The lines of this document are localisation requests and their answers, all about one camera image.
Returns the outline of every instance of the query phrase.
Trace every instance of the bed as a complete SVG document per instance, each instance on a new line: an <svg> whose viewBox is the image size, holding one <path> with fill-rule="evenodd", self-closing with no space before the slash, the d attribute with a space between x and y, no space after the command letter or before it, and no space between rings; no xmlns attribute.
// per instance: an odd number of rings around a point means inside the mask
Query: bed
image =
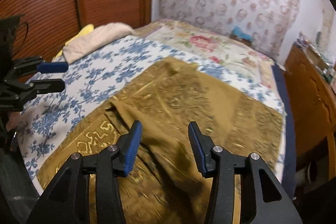
<svg viewBox="0 0 336 224"><path fill-rule="evenodd" d="M172 23L172 21L163 20L135 30L135 32L138 35L143 35L144 32L148 34L148 30L153 30L153 27L157 29L157 24L162 22L165 22L165 24L167 22ZM204 35L208 33L208 31L200 29L197 29L197 31L203 32ZM245 76L239 72L239 69L227 68L223 64L218 64L216 60L171 47L166 42L164 39L161 41L157 39L154 42L142 37L127 36L71 64L69 71L63 75L37 74L32 78L62 77L67 87L61 94L39 96L29 102L25 106L22 120L19 123L20 150L29 176L38 192L42 192L41 185L36 178L39 168L75 125L152 63L170 55L189 63L198 63L200 71L221 79L283 114L283 132L275 174L280 181L284 177L284 188L288 193L292 191L294 194L295 149L294 151L288 149L290 147L288 135L293 137L294 131L290 131L290 123L288 123L290 120L288 119L288 111L285 111L286 105L283 104L286 101L282 99L285 97L282 90L281 92L277 92L277 90L274 92L267 84L262 84L251 77ZM244 47L240 42L230 43L238 47ZM264 59L268 62L270 68L272 65L273 68L279 70L272 60L262 54L260 54L260 57L260 60ZM54 59L54 61L62 60L64 60L63 56ZM281 73L275 73L274 76L276 76L274 83L283 83Z"/></svg>
<svg viewBox="0 0 336 224"><path fill-rule="evenodd" d="M286 112L286 148L282 185L290 197L295 192L296 149L294 120L283 71L266 55L245 44L189 23L162 19L136 30L139 37L152 39L208 58L271 89Z"/></svg>
<svg viewBox="0 0 336 224"><path fill-rule="evenodd" d="M219 43L221 40L218 40L218 34L181 22L174 22L177 25L169 26L170 20L148 25L151 21L151 0L127 0L130 5L125 5L125 0L30 1L30 5L26 5L24 0L0 1L1 6L5 7L0 11L1 17L24 13L22 21L29 23L24 44L21 43L24 34L18 31L14 45L14 51L19 51L17 57L40 55L50 61L62 49L65 41L88 23L99 26L122 21L132 26L137 35L128 36L93 52L70 65L69 71L63 75L38 74L33 77L62 77L67 86L62 94L39 96L29 102L18 127L19 146L25 167L39 193L43 190L36 173L66 138L67 133L106 98L120 90L153 62L172 55L186 62L196 62L201 71L221 79L283 114L282 145L275 173L288 195L294 196L296 154L293 119L282 73L273 60L251 51L240 42L222 37L227 46L222 53L239 49L239 53L243 54L238 59L230 59L231 64L225 63L225 59L213 54L216 52L213 43L209 48L202 43L203 37L207 38L206 41L210 37L217 37L216 41ZM164 39L159 35L163 30ZM190 37L191 33L196 36L195 44L205 47L208 52L199 49L191 52L189 45L167 40L167 37L181 35L184 38ZM140 56L139 51L148 52Z"/></svg>

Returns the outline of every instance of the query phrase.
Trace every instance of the blue floral bedsheet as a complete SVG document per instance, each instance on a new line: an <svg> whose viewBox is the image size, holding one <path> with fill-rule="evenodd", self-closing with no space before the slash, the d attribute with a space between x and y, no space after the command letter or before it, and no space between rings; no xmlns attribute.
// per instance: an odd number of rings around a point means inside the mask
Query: blue floral bedsheet
<svg viewBox="0 0 336 224"><path fill-rule="evenodd" d="M198 70L222 80L245 94L285 115L283 104L275 93L243 75L194 54L171 48L159 42L129 35L89 54L69 66L66 73L42 75L31 80L62 78L62 93L40 95L25 105L17 129L20 150L34 186L42 193L36 174L49 155L61 144L75 125L103 101L121 90L156 61L174 56L188 63L196 62ZM63 61L63 56L55 61ZM276 164L281 181L285 155L285 125Z"/></svg>

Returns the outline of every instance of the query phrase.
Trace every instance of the black clamp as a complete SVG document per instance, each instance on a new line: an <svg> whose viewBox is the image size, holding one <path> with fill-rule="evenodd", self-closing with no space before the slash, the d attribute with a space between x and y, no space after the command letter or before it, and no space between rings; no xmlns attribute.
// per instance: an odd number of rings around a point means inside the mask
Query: black clamp
<svg viewBox="0 0 336 224"><path fill-rule="evenodd" d="M67 70L68 63L46 63L42 57L13 60L12 68L0 80L0 137L12 138L13 134L8 134L6 130L9 112L21 112L26 102L35 99L39 94L62 92L65 89L62 79L34 80L25 84L19 82L19 78L37 72L60 73Z"/></svg>
<svg viewBox="0 0 336 224"><path fill-rule="evenodd" d="M98 223L126 224L117 177L132 171L141 136L142 125L135 121L128 134L100 153L73 153L42 193L27 224L45 223L41 214L50 224L88 224L90 174L96 174Z"/></svg>
<svg viewBox="0 0 336 224"><path fill-rule="evenodd" d="M196 122L188 127L198 171L213 178L204 224L231 224L235 178L241 177L240 223L302 224L292 201L257 153L233 155L203 135Z"/></svg>
<svg viewBox="0 0 336 224"><path fill-rule="evenodd" d="M89 223L89 175L96 174L98 224L125 224L117 177L126 177L133 168L142 126L135 121L116 145L99 154L82 157L73 153L44 190L27 224ZM302 224L293 203L278 179L257 153L233 155L203 135L196 122L188 128L189 140L199 172L213 178L205 224L231 224L235 180L241 176L240 223Z"/></svg>

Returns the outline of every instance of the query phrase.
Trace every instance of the navy bed edge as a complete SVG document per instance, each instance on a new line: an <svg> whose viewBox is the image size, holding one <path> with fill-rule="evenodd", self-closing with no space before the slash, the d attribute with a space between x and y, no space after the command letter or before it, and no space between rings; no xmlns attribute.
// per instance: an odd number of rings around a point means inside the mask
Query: navy bed edge
<svg viewBox="0 0 336 224"><path fill-rule="evenodd" d="M277 64L273 67L273 74L277 83L279 95L285 105L286 116L286 153L285 153L285 166L283 169L282 187L293 199L295 192L295 172L296 172L296 147L295 147L295 130L294 120L291 110L290 100L286 88L285 78L281 69Z"/></svg>

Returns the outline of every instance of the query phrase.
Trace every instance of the blue gripper pad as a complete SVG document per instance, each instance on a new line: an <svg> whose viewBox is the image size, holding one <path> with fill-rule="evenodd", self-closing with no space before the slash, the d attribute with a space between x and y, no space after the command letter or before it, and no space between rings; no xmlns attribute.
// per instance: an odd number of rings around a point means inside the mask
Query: blue gripper pad
<svg viewBox="0 0 336 224"><path fill-rule="evenodd" d="M132 137L132 139L130 140L128 149L126 150L125 153L125 168L124 168L125 177L132 171L135 158L137 157L137 152L142 136L141 122L134 121L128 134Z"/></svg>
<svg viewBox="0 0 336 224"><path fill-rule="evenodd" d="M200 141L199 141L199 139L197 137L197 134L196 134L196 130L198 129L197 124L196 124L196 127L193 126L192 122L189 123L189 126L188 126L189 142L190 142L191 148L193 150L197 170L198 170L198 172L200 172L202 174L203 177L205 177L205 175L207 174L206 164L205 164L205 154L202 150Z"/></svg>
<svg viewBox="0 0 336 224"><path fill-rule="evenodd" d="M61 73L67 72L69 64L67 62L42 62L36 66L36 70L40 73Z"/></svg>

